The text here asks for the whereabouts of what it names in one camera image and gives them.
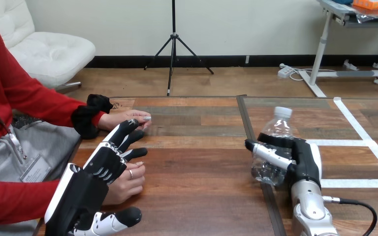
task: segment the red sweater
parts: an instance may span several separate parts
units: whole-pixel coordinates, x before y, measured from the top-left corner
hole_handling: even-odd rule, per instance
[[[0,36],[0,118],[7,126],[12,122],[12,109],[16,109],[54,125],[72,127],[70,115],[79,105],[86,104],[47,89],[32,79]],[[93,123],[97,124],[102,115],[101,112],[95,116]],[[5,134],[0,125],[0,137]],[[58,183],[0,182],[0,224],[44,217]]]

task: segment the plastic water bottle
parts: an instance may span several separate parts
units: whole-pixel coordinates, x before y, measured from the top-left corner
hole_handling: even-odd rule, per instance
[[[292,110],[285,107],[275,107],[275,117],[269,121],[261,131],[264,134],[278,137],[293,139],[292,128],[289,124]],[[276,147],[261,143],[267,148],[276,149],[276,154],[291,159],[291,149]],[[283,184],[286,171],[264,161],[259,156],[253,156],[252,176],[260,182],[268,183],[274,186]]]

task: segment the prosthetic hand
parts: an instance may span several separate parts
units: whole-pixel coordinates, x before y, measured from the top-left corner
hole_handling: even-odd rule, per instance
[[[294,235],[338,236],[332,224],[332,216],[325,208],[321,195],[321,157],[315,144],[310,145],[306,143],[306,140],[295,138],[291,143],[291,160],[278,156],[276,150],[268,149],[254,140],[247,139],[245,144],[253,155],[287,170],[285,179],[288,181],[292,198]]]
[[[126,151],[144,136],[135,119],[119,124],[97,146],[83,168],[69,163],[45,214],[46,236],[108,236],[136,225],[141,211],[131,207],[116,213],[98,212],[108,185],[126,169],[133,158],[147,149]]]

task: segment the white armchair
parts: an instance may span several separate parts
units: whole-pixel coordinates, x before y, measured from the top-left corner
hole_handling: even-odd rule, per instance
[[[0,34],[22,68],[51,89],[80,86],[65,83],[95,56],[94,44],[86,39],[35,32],[24,0],[0,0]]]

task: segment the black robotic finger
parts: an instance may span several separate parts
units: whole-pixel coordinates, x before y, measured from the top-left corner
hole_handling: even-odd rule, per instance
[[[126,120],[113,129],[108,136],[103,140],[104,142],[111,142],[115,146],[121,145],[124,138],[139,126],[136,119]]]
[[[121,224],[126,225],[128,228],[130,228],[141,221],[141,211],[140,209],[132,206],[115,213],[115,218]]]
[[[125,161],[130,161],[134,158],[142,157],[145,155],[147,155],[147,148],[142,147],[142,148],[131,149],[129,151],[126,151],[123,154],[121,154],[121,157],[125,159]]]
[[[124,141],[118,146],[118,151],[125,152],[132,143],[142,139],[143,137],[144,131],[135,130],[124,138]]]

